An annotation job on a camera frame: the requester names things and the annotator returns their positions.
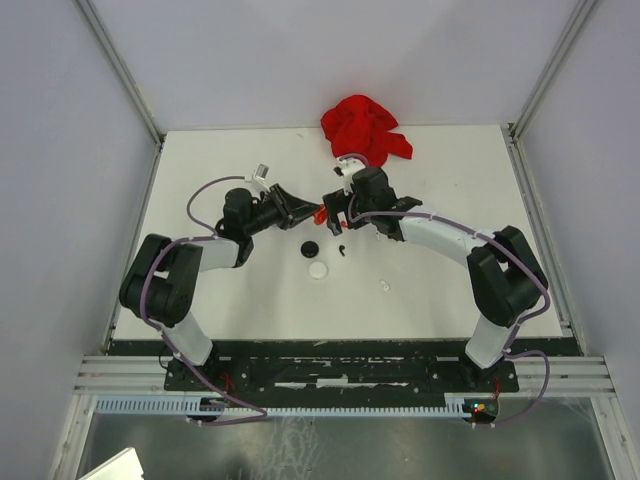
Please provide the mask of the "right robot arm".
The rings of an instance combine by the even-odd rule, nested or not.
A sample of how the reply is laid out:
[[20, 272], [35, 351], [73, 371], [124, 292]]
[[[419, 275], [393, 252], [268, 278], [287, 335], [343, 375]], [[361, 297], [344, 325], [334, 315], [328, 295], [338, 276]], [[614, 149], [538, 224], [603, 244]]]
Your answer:
[[480, 313], [458, 368], [467, 389], [481, 391], [509, 353], [522, 325], [551, 306], [549, 283], [521, 230], [485, 231], [429, 211], [420, 200], [399, 197], [387, 174], [354, 157], [334, 172], [343, 187], [323, 197], [334, 235], [369, 224], [391, 240], [426, 247], [467, 269]]

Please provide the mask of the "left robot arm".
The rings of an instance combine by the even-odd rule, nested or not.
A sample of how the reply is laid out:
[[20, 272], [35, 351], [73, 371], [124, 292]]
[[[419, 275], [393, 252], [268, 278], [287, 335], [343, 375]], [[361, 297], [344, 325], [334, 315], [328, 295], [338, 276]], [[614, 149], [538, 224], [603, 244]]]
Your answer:
[[120, 287], [119, 302], [161, 334], [180, 361], [187, 379], [209, 390], [221, 378], [213, 360], [214, 343], [191, 311], [200, 273], [243, 266], [254, 247], [253, 236], [271, 227], [289, 230], [321, 209], [276, 184], [253, 196], [236, 188], [225, 196], [217, 231], [209, 236], [171, 239], [147, 235]]

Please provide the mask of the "orange earbud charging case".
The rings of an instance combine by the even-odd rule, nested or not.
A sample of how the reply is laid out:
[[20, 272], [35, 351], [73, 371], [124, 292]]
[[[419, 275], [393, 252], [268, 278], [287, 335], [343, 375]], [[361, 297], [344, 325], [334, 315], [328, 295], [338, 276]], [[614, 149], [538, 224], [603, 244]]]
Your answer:
[[325, 224], [327, 221], [327, 218], [328, 218], [328, 213], [325, 207], [321, 207], [313, 215], [314, 224], [318, 226]]

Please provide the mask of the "black earbud charging case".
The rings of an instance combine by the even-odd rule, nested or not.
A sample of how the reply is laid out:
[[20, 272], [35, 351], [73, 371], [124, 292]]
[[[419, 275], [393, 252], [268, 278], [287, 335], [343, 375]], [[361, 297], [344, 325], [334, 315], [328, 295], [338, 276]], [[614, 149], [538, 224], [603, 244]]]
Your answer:
[[305, 258], [315, 258], [319, 250], [319, 245], [314, 241], [305, 241], [300, 247], [300, 253]]

